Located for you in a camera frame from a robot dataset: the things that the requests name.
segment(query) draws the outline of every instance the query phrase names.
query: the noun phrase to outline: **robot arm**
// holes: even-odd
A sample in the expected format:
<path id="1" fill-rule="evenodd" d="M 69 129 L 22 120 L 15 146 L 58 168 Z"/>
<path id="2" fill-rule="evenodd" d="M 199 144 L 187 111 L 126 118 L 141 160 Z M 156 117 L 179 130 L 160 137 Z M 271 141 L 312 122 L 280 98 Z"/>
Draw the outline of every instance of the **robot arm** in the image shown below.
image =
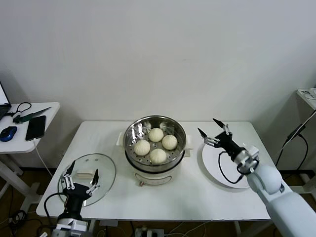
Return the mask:
<path id="1" fill-rule="evenodd" d="M 227 125 L 214 119 L 224 132 L 215 138 L 208 137 L 199 129 L 204 143 L 224 148 L 236 163 L 237 171 L 247 177 L 251 189 L 265 204 L 268 214 L 281 234 L 286 237 L 315 237 L 316 213 L 297 193 L 283 181 L 275 167 L 259 164 L 259 150 L 239 147 L 232 140 Z"/>
<path id="2" fill-rule="evenodd" d="M 66 188 L 63 193 L 67 196 L 64 212 L 58 216 L 56 228 L 52 232 L 52 237 L 90 237 L 87 232 L 87 222 L 82 220 L 80 215 L 82 204 L 89 199 L 93 193 L 100 187 L 98 185 L 98 170 L 95 171 L 92 186 L 74 183 L 71 173 L 75 166 L 75 161 L 63 175 L 66 181 Z"/>

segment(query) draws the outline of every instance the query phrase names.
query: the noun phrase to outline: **stainless steel pot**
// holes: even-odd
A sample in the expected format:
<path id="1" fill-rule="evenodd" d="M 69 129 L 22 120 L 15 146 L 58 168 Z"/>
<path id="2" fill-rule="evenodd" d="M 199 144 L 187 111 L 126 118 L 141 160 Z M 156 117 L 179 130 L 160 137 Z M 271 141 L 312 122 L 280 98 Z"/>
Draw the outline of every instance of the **stainless steel pot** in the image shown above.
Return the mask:
<path id="1" fill-rule="evenodd" d="M 171 134 L 177 138 L 178 145 L 174 150 L 166 150 L 161 141 L 152 142 L 149 140 L 150 130 L 156 127 L 161 128 L 165 136 Z M 145 156 L 135 154 L 134 145 L 139 140 L 147 140 L 151 145 L 151 151 L 156 148 L 163 149 L 167 153 L 166 162 L 152 164 L 150 152 Z M 167 172 L 177 166 L 184 156 L 186 142 L 186 134 L 182 126 L 177 121 L 164 116 L 148 116 L 137 120 L 128 127 L 123 137 L 125 155 L 129 163 L 136 169 L 151 174 Z"/>

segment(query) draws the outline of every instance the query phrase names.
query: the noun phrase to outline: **laptop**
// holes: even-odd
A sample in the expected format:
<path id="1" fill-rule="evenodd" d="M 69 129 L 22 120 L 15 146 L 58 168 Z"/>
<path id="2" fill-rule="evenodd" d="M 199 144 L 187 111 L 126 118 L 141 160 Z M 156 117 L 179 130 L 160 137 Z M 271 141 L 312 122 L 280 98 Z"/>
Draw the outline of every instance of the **laptop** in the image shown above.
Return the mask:
<path id="1" fill-rule="evenodd" d="M 11 104 L 0 81 L 0 119 L 11 109 Z"/>

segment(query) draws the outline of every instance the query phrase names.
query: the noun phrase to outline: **smartphone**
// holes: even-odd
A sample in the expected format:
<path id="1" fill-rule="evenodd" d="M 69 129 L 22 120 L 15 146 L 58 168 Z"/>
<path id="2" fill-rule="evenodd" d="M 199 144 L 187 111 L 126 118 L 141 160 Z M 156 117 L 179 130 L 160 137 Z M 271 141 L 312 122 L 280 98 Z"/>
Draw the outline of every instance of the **smartphone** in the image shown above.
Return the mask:
<path id="1" fill-rule="evenodd" d="M 41 138 L 45 133 L 46 116 L 32 118 L 29 122 L 25 140 L 31 141 L 36 138 Z"/>

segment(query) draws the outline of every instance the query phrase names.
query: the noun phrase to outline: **floor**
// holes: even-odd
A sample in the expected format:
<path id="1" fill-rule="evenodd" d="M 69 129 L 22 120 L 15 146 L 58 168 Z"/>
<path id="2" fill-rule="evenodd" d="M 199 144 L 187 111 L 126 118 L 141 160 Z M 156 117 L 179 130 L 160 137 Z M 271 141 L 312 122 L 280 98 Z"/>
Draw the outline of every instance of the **floor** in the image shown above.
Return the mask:
<path id="1" fill-rule="evenodd" d="M 31 185 L 33 182 L 40 181 L 40 187 L 38 190 L 38 194 L 43 194 L 46 187 L 49 184 L 50 176 L 46 171 L 25 171 L 24 174 L 21 176 L 22 180 L 26 182 L 26 184 Z M 289 185 L 302 185 L 303 181 L 300 179 L 298 175 L 292 175 L 288 179 L 286 179 Z M 0 188 L 3 187 L 5 181 L 0 178 Z M 10 202 L 11 202 L 11 195 L 13 193 L 13 200 L 12 200 L 12 208 L 11 208 L 11 215 L 19 210 L 24 197 L 17 192 L 16 190 L 12 189 L 11 187 L 8 188 L 6 193 L 3 195 L 1 202 L 0 202 L 0 236 L 1 237 L 9 237 L 12 236 L 10 234 L 10 230 L 7 227 L 7 221 L 5 221 L 9 216 L 9 209 L 10 209 Z M 303 198 L 310 204 L 310 206 L 316 210 L 316 202 L 312 198 L 311 195 L 303 195 Z M 44 225 L 48 224 L 47 218 L 39 217 L 35 213 L 36 205 L 33 205 L 28 213 L 28 220 L 37 218 L 43 222 Z M 173 233 L 185 233 L 190 229 L 193 229 L 200 225 L 202 222 L 186 222 L 183 223 L 179 228 L 176 229 Z M 133 221 L 132 223 L 129 221 L 121 221 L 118 223 L 117 227 L 109 227 L 107 228 L 107 237 L 130 237 L 132 234 L 132 228 L 141 228 L 142 226 L 146 226 L 148 228 L 157 228 L 157 229 L 164 229 L 165 233 L 169 233 L 173 228 L 179 225 L 180 222 L 137 222 Z M 247 229 L 252 222 L 241 222 L 240 227 L 241 230 Z M 27 221 L 22 227 L 20 227 L 16 233 L 17 237 L 33 237 L 36 236 L 36 230 L 40 226 L 39 221 L 37 220 L 30 220 Z M 94 236 L 96 237 L 104 237 L 104 226 L 99 226 L 99 222 L 97 222 Z M 270 226 L 269 228 L 262 231 L 257 237 L 273 237 L 275 227 Z M 182 235 L 171 235 L 175 237 L 182 237 Z M 210 236 L 221 236 L 221 237 L 234 237 L 236 236 L 235 227 L 233 222 L 209 222 L 204 226 L 197 228 L 196 230 L 190 232 L 188 237 L 210 237 Z M 280 237 L 281 234 L 276 230 L 275 237 Z"/>

